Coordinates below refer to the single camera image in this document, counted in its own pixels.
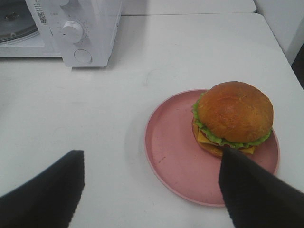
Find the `hamburger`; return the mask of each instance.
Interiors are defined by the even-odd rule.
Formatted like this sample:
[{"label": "hamburger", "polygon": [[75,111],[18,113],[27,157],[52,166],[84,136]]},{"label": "hamburger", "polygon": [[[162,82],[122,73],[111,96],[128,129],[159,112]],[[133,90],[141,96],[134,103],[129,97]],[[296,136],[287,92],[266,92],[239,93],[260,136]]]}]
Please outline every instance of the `hamburger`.
[{"label": "hamburger", "polygon": [[224,82],[202,93],[192,107],[192,130],[201,148],[222,157],[223,147],[253,154],[271,134],[268,97],[243,82]]}]

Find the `cheese slice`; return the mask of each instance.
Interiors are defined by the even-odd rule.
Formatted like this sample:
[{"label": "cheese slice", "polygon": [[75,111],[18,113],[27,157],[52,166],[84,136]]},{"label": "cheese slice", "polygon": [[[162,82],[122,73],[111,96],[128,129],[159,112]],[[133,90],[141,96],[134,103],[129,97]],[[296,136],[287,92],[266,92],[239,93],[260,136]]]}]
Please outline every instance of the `cheese slice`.
[{"label": "cheese slice", "polygon": [[[206,144],[211,144],[211,145],[215,145],[215,146],[219,146],[218,144],[211,142],[201,131],[199,131],[198,135],[198,142],[199,143],[206,143]],[[242,148],[239,149],[240,151],[244,152],[244,153],[250,153],[253,154],[254,150],[255,150],[255,146],[251,146],[249,148]]]}]

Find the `bottom bun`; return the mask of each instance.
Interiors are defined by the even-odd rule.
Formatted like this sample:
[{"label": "bottom bun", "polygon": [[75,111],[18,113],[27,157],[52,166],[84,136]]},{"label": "bottom bun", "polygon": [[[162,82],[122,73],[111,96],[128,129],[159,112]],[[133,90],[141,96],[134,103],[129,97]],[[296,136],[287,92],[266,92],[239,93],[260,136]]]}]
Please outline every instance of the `bottom bun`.
[{"label": "bottom bun", "polygon": [[199,127],[194,123],[194,119],[192,119],[192,131],[195,137],[196,142],[198,145],[204,149],[205,151],[211,153],[212,155],[221,158],[223,156],[223,150],[220,146],[215,146],[207,143],[200,143],[198,142],[198,134],[199,134]]}]

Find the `pink plate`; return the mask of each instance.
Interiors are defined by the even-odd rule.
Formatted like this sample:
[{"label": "pink plate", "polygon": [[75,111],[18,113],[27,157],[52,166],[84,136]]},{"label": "pink plate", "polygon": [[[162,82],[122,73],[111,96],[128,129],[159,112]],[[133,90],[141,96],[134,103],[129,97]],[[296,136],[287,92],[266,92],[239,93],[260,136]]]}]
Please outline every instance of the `pink plate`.
[{"label": "pink plate", "polygon": [[[198,204],[223,207],[218,185],[221,159],[197,145],[191,128],[192,105],[204,91],[174,95],[153,112],[145,132],[146,155],[155,175],[171,191]],[[275,132],[249,157],[275,174],[280,159]]]}]

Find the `lettuce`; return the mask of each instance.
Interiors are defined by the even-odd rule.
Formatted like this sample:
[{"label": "lettuce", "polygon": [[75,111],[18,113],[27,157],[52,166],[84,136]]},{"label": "lettuce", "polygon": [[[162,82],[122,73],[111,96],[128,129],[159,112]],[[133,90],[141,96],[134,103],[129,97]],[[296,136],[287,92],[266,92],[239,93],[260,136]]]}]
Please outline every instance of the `lettuce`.
[{"label": "lettuce", "polygon": [[194,116],[194,123],[199,127],[199,129],[205,133],[206,137],[214,142],[217,143],[220,146],[224,146],[224,145],[229,145],[231,148],[248,148],[249,146],[258,146],[259,144],[261,144],[262,142],[264,142],[266,139],[268,139],[268,137],[271,134],[271,130],[264,135],[263,137],[254,140],[252,142],[247,142],[247,143],[238,143],[238,142],[230,142],[228,140],[226,140],[225,138],[218,138],[216,137],[201,121],[199,121],[199,115],[198,115],[198,105],[199,105],[199,100],[204,96],[204,93],[202,93],[198,100],[195,102],[195,104],[192,106],[192,112],[193,112],[193,116]]}]

